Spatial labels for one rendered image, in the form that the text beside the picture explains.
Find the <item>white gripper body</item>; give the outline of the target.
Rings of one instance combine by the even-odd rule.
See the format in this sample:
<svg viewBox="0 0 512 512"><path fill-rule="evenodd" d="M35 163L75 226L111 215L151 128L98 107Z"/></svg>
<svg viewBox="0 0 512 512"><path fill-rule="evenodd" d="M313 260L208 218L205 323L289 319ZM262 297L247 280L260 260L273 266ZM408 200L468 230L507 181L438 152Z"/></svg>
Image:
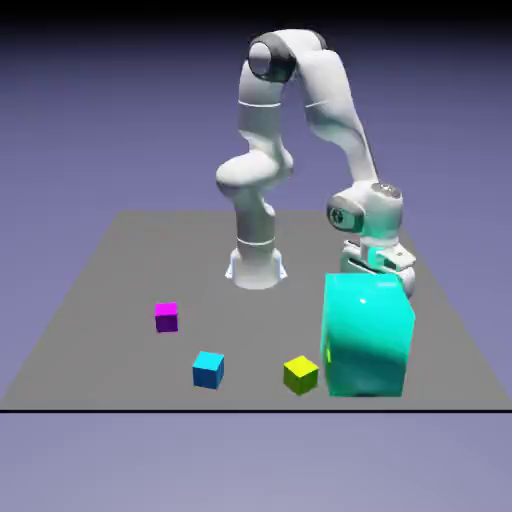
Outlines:
<svg viewBox="0 0 512 512"><path fill-rule="evenodd" d="M401 281L406 296L411 298L416 284L415 262L416 257L400 243L389 247L368 248L356 242L345 242L340 271L395 275Z"/></svg>

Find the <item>small yellow cube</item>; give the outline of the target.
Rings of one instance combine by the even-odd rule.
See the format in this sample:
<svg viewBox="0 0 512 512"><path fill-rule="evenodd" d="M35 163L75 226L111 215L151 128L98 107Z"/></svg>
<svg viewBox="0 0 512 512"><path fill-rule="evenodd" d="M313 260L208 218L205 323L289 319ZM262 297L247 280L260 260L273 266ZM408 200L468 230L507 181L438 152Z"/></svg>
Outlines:
<svg viewBox="0 0 512 512"><path fill-rule="evenodd" d="M283 364L283 384L296 395L303 395L318 385L319 367L300 355Z"/></svg>

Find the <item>small blue cube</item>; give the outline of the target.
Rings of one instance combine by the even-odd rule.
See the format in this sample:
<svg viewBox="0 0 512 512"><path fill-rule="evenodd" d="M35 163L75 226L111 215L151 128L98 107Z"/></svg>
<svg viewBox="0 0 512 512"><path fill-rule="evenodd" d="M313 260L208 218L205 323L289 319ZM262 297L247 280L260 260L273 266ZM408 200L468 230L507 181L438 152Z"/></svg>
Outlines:
<svg viewBox="0 0 512 512"><path fill-rule="evenodd" d="M217 389L224 376L224 355L200 351L192 365L196 387Z"/></svg>

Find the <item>small magenta cube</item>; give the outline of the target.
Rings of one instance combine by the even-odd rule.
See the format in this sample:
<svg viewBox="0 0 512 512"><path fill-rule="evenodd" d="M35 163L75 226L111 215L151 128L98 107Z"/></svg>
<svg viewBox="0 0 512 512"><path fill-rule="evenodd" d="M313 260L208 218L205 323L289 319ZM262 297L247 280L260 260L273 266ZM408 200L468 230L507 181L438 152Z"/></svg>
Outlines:
<svg viewBox="0 0 512 512"><path fill-rule="evenodd" d="M158 333L178 331L178 306L176 302L159 302L154 308L155 328Z"/></svg>

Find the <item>large cyan box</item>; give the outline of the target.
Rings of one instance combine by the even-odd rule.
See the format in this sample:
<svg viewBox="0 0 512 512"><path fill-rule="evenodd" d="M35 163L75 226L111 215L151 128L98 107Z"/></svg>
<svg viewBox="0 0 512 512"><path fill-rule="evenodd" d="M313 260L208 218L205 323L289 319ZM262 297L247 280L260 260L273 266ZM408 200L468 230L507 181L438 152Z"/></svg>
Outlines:
<svg viewBox="0 0 512 512"><path fill-rule="evenodd" d="M398 277L326 275L320 352L329 394L401 396L414 327L415 312Z"/></svg>

